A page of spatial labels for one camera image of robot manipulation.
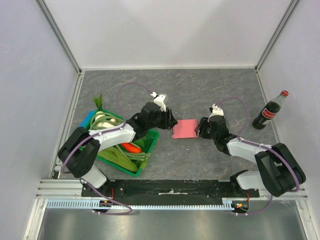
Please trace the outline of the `pink paper box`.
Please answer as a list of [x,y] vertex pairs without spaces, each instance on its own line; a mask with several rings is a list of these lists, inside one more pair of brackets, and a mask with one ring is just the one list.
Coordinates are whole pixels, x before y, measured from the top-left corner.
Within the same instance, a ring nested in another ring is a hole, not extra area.
[[197,138],[196,127],[198,122],[196,119],[183,119],[178,120],[177,124],[173,127],[173,139],[188,139]]

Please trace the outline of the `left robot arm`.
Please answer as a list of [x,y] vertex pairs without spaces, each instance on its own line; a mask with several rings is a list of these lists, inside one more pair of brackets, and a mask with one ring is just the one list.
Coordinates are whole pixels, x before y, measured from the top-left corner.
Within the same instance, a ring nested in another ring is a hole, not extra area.
[[168,107],[162,110],[154,102],[147,102],[140,112],[126,120],[122,125],[101,130],[76,128],[57,157],[75,178],[81,178],[99,197],[110,191],[106,175],[94,166],[98,152],[122,143],[135,142],[145,137],[149,130],[159,128],[171,130],[178,121]]

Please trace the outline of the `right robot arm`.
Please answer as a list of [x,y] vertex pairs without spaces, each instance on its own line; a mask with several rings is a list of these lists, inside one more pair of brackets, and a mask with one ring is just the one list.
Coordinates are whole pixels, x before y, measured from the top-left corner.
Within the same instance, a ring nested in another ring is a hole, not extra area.
[[200,138],[213,140],[220,152],[257,165],[257,171],[242,170],[231,176],[229,191],[235,197],[249,189],[265,189],[272,196],[280,197],[306,182],[304,171],[285,144],[265,145],[237,138],[229,132],[221,115],[202,117],[195,133]]

